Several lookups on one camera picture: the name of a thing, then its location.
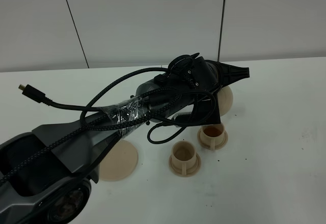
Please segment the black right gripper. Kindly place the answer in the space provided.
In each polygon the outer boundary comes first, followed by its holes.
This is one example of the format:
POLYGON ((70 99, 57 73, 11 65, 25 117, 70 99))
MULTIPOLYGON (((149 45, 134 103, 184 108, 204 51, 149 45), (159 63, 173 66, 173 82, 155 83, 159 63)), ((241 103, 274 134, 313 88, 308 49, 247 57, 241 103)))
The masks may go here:
POLYGON ((237 67, 221 62, 205 60, 207 64, 205 89, 221 89, 239 80, 250 77, 249 68, 237 67))

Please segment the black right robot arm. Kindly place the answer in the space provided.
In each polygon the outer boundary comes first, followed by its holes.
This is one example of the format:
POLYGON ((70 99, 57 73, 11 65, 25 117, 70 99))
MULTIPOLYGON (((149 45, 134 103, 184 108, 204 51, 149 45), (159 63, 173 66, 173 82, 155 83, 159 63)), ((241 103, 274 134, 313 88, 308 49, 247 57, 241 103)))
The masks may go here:
POLYGON ((138 86, 121 103, 95 103, 117 84, 146 72, 140 69, 108 85, 86 106, 56 103, 33 86, 19 86, 26 97, 48 106, 76 110, 71 123, 41 125, 1 145, 1 223, 69 223, 85 207, 99 165, 118 143, 142 124, 155 127, 219 123, 218 92, 248 78, 248 68, 182 55, 138 86))

